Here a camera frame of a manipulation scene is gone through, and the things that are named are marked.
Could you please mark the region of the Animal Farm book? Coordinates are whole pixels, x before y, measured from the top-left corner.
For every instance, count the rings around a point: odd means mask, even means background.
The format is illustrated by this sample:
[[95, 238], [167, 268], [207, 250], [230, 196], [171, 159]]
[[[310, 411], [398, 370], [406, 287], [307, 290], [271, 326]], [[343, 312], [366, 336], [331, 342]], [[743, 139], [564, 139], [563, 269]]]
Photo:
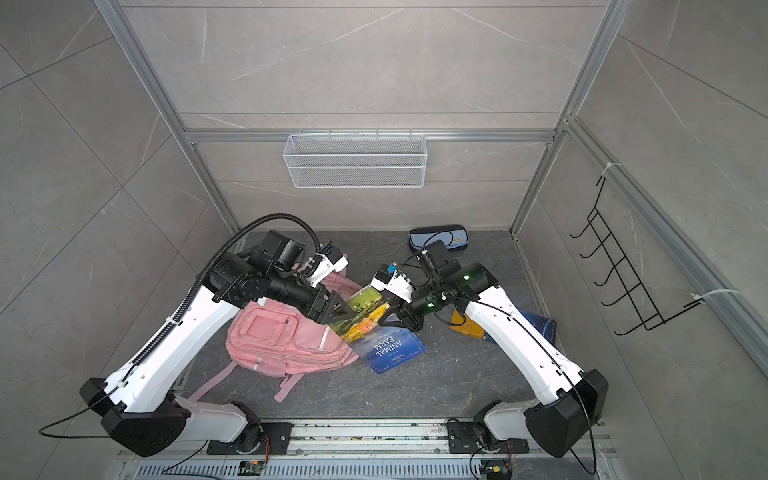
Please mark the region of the Animal Farm book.
[[373, 287], [362, 288], [347, 303], [356, 312], [354, 319], [329, 326], [375, 373], [387, 373], [427, 351], [408, 329], [380, 326], [390, 305]]

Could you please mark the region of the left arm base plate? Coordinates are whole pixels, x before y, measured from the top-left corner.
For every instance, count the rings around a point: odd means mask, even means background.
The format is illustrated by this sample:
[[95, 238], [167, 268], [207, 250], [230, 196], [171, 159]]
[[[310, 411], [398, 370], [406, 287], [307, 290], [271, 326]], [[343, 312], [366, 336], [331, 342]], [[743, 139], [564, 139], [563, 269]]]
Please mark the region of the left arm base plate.
[[284, 455], [293, 430], [290, 422], [262, 422], [258, 427], [247, 426], [232, 443], [211, 441], [208, 455]]

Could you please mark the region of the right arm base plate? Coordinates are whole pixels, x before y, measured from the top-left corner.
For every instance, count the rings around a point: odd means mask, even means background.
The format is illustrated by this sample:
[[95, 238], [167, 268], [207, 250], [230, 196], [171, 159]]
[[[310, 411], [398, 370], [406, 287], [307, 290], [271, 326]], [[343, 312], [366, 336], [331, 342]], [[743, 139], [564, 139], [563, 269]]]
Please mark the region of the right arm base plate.
[[445, 426], [449, 451], [452, 454], [472, 453], [480, 447], [490, 453], [526, 454], [530, 452], [526, 439], [498, 440], [478, 422], [449, 418]]

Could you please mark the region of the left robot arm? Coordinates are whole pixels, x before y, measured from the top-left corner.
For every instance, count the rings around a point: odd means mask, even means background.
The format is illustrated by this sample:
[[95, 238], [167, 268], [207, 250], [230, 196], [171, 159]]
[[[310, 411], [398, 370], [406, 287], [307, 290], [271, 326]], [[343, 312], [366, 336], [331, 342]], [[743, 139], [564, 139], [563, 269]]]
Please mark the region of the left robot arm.
[[303, 249], [271, 230], [250, 250], [233, 253], [224, 246], [217, 252], [177, 311], [130, 361], [81, 387], [107, 437], [141, 457], [176, 441], [219, 442], [245, 454], [256, 450], [261, 421], [243, 403], [199, 402], [178, 397], [171, 388], [213, 334], [250, 302], [274, 300], [320, 323], [343, 311], [340, 294], [321, 282], [343, 270], [347, 258], [328, 243], [297, 270]]

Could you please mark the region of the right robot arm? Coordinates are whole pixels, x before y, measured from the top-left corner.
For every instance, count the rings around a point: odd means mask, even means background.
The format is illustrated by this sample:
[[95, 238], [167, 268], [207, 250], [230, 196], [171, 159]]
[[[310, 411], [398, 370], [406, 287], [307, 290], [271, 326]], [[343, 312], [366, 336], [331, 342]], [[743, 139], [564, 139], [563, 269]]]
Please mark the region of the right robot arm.
[[596, 369], [583, 370], [551, 344], [485, 266], [461, 265], [441, 241], [415, 256], [426, 275], [424, 285], [413, 285], [396, 263], [382, 265], [371, 281], [389, 299], [397, 326], [416, 332], [425, 316], [452, 306], [494, 340], [533, 391], [529, 401], [496, 402], [478, 412], [473, 418], [478, 442], [494, 448], [530, 437], [547, 454], [561, 458], [591, 435], [602, 415], [607, 379]]

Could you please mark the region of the pink school backpack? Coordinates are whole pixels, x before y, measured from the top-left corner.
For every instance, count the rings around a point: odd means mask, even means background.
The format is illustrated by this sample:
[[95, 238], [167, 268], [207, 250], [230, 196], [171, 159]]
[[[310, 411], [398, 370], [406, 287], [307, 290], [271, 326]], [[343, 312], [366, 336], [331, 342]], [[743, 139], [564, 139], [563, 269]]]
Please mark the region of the pink school backpack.
[[337, 370], [359, 359], [330, 327], [269, 299], [251, 302], [236, 315], [225, 346], [229, 365], [195, 391], [190, 401], [200, 400], [241, 367], [279, 378], [281, 384], [274, 400], [281, 403], [305, 375]]

